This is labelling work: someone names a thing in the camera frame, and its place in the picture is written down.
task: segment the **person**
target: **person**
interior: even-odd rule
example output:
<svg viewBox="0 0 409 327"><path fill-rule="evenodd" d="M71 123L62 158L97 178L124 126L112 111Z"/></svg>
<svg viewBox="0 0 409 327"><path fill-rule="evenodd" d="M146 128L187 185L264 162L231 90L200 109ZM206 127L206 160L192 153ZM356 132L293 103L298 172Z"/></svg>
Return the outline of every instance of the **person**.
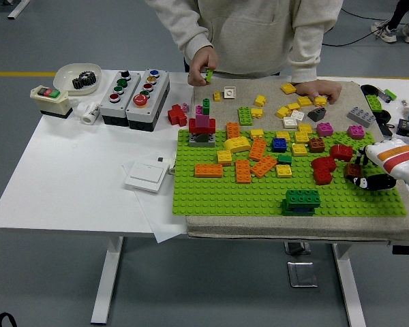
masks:
<svg viewBox="0 0 409 327"><path fill-rule="evenodd" d="M342 0L146 0L170 31L190 67L188 83L204 86L204 67L244 77L278 74L288 64L299 95L327 95L341 84L319 80L316 67L324 33Z"/></svg>
<svg viewBox="0 0 409 327"><path fill-rule="evenodd" d="M402 21L404 14L409 10L409 0L400 0L397 3L394 14L390 20L375 22L371 26L371 32L380 37L386 43L397 41L398 24ZM404 41L409 43L409 24L404 25L402 29Z"/></svg>

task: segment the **white table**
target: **white table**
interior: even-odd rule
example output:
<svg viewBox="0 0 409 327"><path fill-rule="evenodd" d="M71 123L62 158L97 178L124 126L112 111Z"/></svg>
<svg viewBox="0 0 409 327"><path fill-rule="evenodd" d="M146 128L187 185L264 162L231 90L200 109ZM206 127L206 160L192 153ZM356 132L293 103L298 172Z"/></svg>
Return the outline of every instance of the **white table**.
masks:
<svg viewBox="0 0 409 327"><path fill-rule="evenodd" d="M79 99L100 102L117 72L102 71L97 91ZM270 78L288 79L287 76ZM409 80L328 79L372 84L390 89L399 99L409 101ZM179 126L168 122L167 110L173 104L190 103L191 95L186 74L171 73L170 92L154 132L105 125L101 117L94 125L83 125L79 112L72 113L68 119L43 116L1 196L0 228L106 237L108 250L92 323L107 321L123 237L152 233L136 195L124 186L122 165L139 157L168 157L176 150ZM393 116L391 122L397 122L398 101L382 106ZM335 257L350 323L364 326L346 252L349 247L334 245Z"/></svg>

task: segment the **floor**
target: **floor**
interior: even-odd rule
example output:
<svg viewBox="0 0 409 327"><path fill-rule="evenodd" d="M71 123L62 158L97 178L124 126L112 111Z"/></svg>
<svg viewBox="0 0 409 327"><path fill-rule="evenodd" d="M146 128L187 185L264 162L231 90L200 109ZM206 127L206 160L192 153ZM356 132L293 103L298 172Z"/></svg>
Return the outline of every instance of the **floor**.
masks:
<svg viewBox="0 0 409 327"><path fill-rule="evenodd" d="M395 3L345 0L343 8L388 19ZM36 72L69 63L183 70L170 35L142 1L32 0L8 20L11 11L0 5L0 72L35 73L0 76L0 197L41 116L29 91L52 84ZM371 24L341 11L324 43L353 42ZM409 78L409 45L402 37L385 44L370 35L349 46L324 46L318 74ZM0 313L13 314L19 326L89 326L102 241L0 230ZM311 246L310 256L292 257L271 241L128 238L108 326L347 326L331 247ZM366 244L350 255L367 326L409 327L409 255ZM286 263L303 260L315 264L316 289L289 285Z"/></svg>

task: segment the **hand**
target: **hand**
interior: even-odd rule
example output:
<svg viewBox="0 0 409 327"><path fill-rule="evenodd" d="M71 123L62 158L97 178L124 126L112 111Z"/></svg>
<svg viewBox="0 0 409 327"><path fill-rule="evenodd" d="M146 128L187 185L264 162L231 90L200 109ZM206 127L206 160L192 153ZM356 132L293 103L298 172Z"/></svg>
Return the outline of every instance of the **hand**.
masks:
<svg viewBox="0 0 409 327"><path fill-rule="evenodd" d="M205 46L196 52L190 64L190 73L188 74L188 84L193 87L203 87L206 80L201 75L203 68L217 69L218 55L211 46Z"/></svg>
<svg viewBox="0 0 409 327"><path fill-rule="evenodd" d="M331 80L313 80L311 82L303 82L295 86L298 95L308 95L311 97L319 97L327 95L330 104L334 104L341 94L342 86L338 82Z"/></svg>

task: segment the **purple lego brick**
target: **purple lego brick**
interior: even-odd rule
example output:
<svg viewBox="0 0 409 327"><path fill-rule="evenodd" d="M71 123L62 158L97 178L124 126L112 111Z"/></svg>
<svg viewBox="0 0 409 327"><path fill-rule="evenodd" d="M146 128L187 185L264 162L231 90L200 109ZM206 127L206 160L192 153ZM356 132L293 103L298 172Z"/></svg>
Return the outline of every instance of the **purple lego brick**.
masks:
<svg viewBox="0 0 409 327"><path fill-rule="evenodd" d="M332 128L332 125L330 125L330 123L319 123L316 126L316 132L321 138L325 136L332 136L333 128Z"/></svg>
<svg viewBox="0 0 409 327"><path fill-rule="evenodd" d="M362 140L364 138L364 136L365 136L365 131L363 130L362 126L353 125L353 126L348 127L347 134L353 140Z"/></svg>

